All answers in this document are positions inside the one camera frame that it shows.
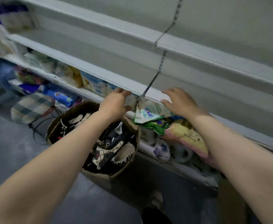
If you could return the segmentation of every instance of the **forearm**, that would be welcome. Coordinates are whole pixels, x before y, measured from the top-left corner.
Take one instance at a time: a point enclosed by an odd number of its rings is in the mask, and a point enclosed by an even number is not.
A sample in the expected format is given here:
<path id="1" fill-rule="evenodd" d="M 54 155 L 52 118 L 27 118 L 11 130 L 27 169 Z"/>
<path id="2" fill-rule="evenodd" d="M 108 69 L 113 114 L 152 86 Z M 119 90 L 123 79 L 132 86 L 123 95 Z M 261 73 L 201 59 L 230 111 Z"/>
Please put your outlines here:
<path id="1" fill-rule="evenodd" d="M 186 118 L 262 223 L 273 223 L 273 154 L 201 110 Z"/>
<path id="2" fill-rule="evenodd" d="M 44 220 L 65 197 L 110 123 L 104 113 L 94 113 L 6 180 L 0 186 L 0 219 L 3 213 L 15 217 L 19 212 L 28 214 L 24 222 Z"/>

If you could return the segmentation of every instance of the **person's left hand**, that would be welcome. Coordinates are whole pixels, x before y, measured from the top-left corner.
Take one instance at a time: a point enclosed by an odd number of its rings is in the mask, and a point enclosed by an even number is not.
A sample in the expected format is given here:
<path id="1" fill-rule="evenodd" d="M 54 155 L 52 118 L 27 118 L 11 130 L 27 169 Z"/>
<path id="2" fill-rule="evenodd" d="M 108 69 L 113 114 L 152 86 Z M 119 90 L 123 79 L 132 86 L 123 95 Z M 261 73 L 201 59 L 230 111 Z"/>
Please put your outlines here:
<path id="1" fill-rule="evenodd" d="M 126 112 L 132 110 L 131 106 L 124 106 L 125 99 L 129 95 L 131 95 L 130 91 L 116 88 L 101 102 L 99 111 L 108 115 L 112 122 L 121 119 Z"/>

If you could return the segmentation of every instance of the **hand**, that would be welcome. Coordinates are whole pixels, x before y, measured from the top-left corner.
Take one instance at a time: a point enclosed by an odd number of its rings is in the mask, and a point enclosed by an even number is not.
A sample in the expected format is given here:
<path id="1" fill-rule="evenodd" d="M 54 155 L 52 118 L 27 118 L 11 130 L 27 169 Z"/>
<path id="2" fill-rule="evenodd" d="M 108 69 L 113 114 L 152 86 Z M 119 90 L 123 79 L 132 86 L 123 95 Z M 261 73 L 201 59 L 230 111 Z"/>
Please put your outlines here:
<path id="1" fill-rule="evenodd" d="M 129 95 L 131 95 L 130 91 L 116 88 L 101 102 L 99 111 L 108 115 L 112 122 L 121 119 L 126 112 L 132 110 L 131 106 L 124 106 L 125 99 Z"/>
<path id="2" fill-rule="evenodd" d="M 191 114 L 200 111 L 194 99 L 181 88 L 175 87 L 164 90 L 162 93 L 168 95 L 172 103 L 167 100 L 161 100 L 160 102 L 178 116 L 188 119 Z"/>

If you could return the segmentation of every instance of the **pant leg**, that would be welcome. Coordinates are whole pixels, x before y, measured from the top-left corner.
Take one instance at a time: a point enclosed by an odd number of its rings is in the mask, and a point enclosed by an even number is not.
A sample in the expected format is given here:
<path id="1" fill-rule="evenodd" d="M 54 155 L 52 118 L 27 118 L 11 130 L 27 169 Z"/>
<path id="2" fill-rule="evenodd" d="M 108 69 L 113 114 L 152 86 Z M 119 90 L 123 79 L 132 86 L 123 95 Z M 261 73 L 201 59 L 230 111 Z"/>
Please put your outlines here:
<path id="1" fill-rule="evenodd" d="M 157 208 L 145 208 L 142 213 L 143 224 L 172 224 L 168 217 Z"/>

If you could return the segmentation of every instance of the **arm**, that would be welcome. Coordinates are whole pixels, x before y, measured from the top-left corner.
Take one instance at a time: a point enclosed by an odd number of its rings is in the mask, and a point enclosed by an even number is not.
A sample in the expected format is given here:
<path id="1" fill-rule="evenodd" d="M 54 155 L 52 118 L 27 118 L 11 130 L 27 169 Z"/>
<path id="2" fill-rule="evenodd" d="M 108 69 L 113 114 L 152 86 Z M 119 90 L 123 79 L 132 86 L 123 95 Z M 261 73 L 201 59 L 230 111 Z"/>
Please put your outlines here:
<path id="1" fill-rule="evenodd" d="M 233 132 L 198 108 L 182 89 L 164 91 L 172 112 L 196 128 L 220 169 L 263 224 L 273 224 L 273 154 Z"/>
<path id="2" fill-rule="evenodd" d="M 0 186 L 0 224 L 48 221 L 101 133 L 131 110 L 124 107 L 130 94 L 117 88 L 99 111 L 8 178 Z"/>

